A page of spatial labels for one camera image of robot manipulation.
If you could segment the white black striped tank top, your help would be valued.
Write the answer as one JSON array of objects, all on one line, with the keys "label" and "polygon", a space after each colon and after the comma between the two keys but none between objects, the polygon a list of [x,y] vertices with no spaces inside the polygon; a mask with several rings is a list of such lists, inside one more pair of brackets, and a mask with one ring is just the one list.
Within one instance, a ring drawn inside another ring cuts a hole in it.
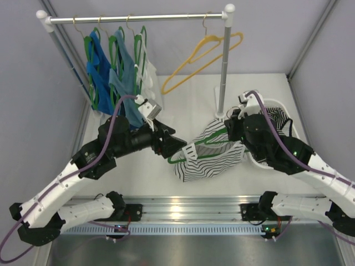
[{"label": "white black striped tank top", "polygon": [[222,172],[244,162],[246,152],[241,149],[232,148],[222,155],[205,158],[197,161],[187,161],[174,166],[175,175],[183,182],[197,181],[206,178],[213,178]]}]

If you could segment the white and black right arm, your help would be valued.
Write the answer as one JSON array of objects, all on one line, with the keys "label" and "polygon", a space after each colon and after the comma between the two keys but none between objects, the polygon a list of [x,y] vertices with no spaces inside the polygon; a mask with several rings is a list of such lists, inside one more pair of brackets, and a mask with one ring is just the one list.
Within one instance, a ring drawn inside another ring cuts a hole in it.
[{"label": "white and black right arm", "polygon": [[354,236],[354,182],[328,166],[314,149],[302,140],[280,135],[274,121],[264,114],[239,117],[235,110],[225,120],[230,141],[241,141],[256,158],[268,167],[301,180],[323,196],[290,196],[274,191],[264,192],[258,203],[262,218],[295,216],[332,226]]}]

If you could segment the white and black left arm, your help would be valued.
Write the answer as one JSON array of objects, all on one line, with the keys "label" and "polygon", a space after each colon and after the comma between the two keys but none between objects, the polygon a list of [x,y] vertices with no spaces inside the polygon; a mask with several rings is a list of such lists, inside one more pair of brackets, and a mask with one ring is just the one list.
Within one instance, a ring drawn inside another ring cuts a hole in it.
[{"label": "white and black left arm", "polygon": [[39,247],[80,224],[123,218],[126,204],[115,191],[83,204],[69,207],[65,204],[84,187],[116,168],[117,158],[145,148],[151,148],[163,158],[172,156],[187,144],[174,133],[174,129],[157,120],[152,125],[131,130],[123,116],[107,119],[98,128],[98,137],[82,146],[45,189],[27,202],[10,206],[12,218],[21,223],[17,230],[19,238]]}]

